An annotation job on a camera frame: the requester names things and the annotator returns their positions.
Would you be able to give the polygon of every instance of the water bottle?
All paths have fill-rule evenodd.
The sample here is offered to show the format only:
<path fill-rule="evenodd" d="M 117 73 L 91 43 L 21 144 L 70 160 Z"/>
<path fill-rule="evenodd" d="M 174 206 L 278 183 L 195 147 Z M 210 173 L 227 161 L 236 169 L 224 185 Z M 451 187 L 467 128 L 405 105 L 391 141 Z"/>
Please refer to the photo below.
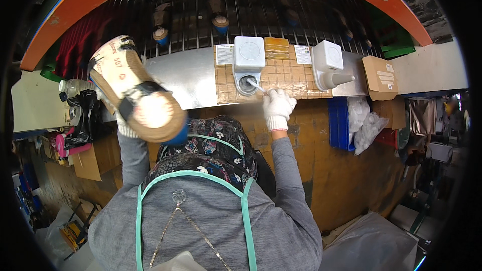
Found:
<path fill-rule="evenodd" d="M 80 94 L 82 90 L 94 90 L 94 84 L 84 80 L 71 79 L 69 81 L 62 80 L 59 83 L 59 91 L 65 92 L 67 97 L 73 98 Z"/>

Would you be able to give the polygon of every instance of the pink container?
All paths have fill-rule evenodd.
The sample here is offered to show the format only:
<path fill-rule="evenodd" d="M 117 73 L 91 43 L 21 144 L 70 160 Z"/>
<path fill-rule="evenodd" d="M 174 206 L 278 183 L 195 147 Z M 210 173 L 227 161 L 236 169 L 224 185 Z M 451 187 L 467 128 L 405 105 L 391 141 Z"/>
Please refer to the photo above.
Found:
<path fill-rule="evenodd" d="M 59 153 L 60 157 L 62 157 L 62 158 L 67 157 L 67 156 L 72 155 L 72 154 L 75 154 L 75 153 L 80 153 L 80 152 L 86 151 L 86 150 L 90 149 L 90 147 L 92 147 L 92 143 L 87 143 L 87 144 L 84 144 L 83 146 L 80 146 L 80 147 L 76 147 L 76 148 L 69 149 L 69 150 L 64 150 L 65 137 L 67 135 L 71 134 L 72 132 L 74 132 L 74 127 L 72 127 L 72 129 L 70 129 L 69 132 L 67 132 L 67 134 L 59 134 L 55 138 L 55 143 L 57 145 L 57 152 Z"/>

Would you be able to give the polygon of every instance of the teal apron trim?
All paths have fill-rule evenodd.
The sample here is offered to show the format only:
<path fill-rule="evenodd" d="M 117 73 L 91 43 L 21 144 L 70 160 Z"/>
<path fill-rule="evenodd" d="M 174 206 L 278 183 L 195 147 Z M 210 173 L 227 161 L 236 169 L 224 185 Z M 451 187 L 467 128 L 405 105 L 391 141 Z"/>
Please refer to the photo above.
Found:
<path fill-rule="evenodd" d="M 241 137 L 239 137 L 239 135 L 238 135 L 238 138 L 239 138 L 239 146 L 240 146 L 240 149 L 239 149 L 239 150 L 238 150 L 237 148 L 235 148 L 235 147 L 234 147 L 232 144 L 230 144 L 229 142 L 222 141 L 222 140 L 220 140 L 219 138 L 216 138 L 216 137 L 211 137 L 211 136 L 206 136 L 206 135 L 200 135 L 200 134 L 188 134 L 188 137 L 201 137 L 201 138 L 206 138 L 207 140 L 212 140 L 212 141 L 217 141 L 217 142 L 224 143 L 226 146 L 232 147 L 236 152 L 239 153 L 239 155 L 244 156 L 244 152 L 243 152 L 243 141 L 241 140 Z"/>
<path fill-rule="evenodd" d="M 215 177 L 210 174 L 206 174 L 200 171 L 192 171 L 192 170 L 181 170 L 177 172 L 167 173 L 155 178 L 151 183 L 146 186 L 144 192 L 141 193 L 141 185 L 137 188 L 137 213 L 136 213 L 136 264 L 137 264 L 137 271 L 143 271 L 144 268 L 142 266 L 142 249 L 141 249 L 141 221 L 142 221 L 142 200 L 146 196 L 149 189 L 156 184 L 157 182 L 164 180 L 166 178 L 172 177 L 179 177 L 179 176 L 197 176 L 209 179 L 211 181 L 217 182 L 229 190 L 231 190 L 235 195 L 241 198 L 241 209 L 243 213 L 243 225 L 244 225 L 244 234 L 246 236 L 246 247 L 248 250 L 248 261 L 249 261 L 249 269 L 250 271 L 256 271 L 256 254 L 255 254 L 255 244 L 253 242 L 253 233 L 251 231 L 251 221 L 249 218 L 249 211 L 248 211 L 248 193 L 253 183 L 254 179 L 252 177 L 249 178 L 246 186 L 244 187 L 244 192 L 239 191 L 234 186 L 222 180 L 221 178 Z"/>

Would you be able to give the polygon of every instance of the blue plastic crate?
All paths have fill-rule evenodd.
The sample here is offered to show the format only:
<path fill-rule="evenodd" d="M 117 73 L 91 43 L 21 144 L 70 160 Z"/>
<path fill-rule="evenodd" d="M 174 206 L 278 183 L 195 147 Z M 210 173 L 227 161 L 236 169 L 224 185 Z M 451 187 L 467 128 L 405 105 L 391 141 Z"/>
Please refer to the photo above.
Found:
<path fill-rule="evenodd" d="M 328 99 L 328 117 L 330 123 L 330 146 L 353 151 L 353 142 L 348 136 L 348 102 L 345 97 Z"/>

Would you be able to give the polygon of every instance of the metal rack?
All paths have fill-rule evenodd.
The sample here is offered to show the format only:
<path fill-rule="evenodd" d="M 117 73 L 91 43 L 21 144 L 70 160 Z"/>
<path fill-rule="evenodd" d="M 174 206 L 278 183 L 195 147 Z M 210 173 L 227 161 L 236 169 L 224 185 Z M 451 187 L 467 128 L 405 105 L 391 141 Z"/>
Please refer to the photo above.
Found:
<path fill-rule="evenodd" d="M 147 58 L 158 57 L 189 49 L 233 43 L 236 36 L 286 38 L 290 44 L 317 45 L 329 40 L 342 50 L 363 56 L 382 57 L 379 45 L 371 30 L 363 0 L 290 0 L 291 8 L 298 16 L 292 26 L 280 15 L 276 0 L 225 0 L 230 25 L 227 34 L 221 35 L 213 28 L 208 13 L 208 0 L 109 0 L 98 9 L 120 11 L 119 21 L 126 34 L 132 35 L 141 54 Z M 168 46 L 161 46 L 152 39 L 152 13 L 162 3 L 170 3 L 171 34 Z M 333 8 L 345 17 L 353 31 L 350 41 L 343 38 L 334 25 Z M 364 46 L 357 32 L 361 23 L 372 43 Z"/>

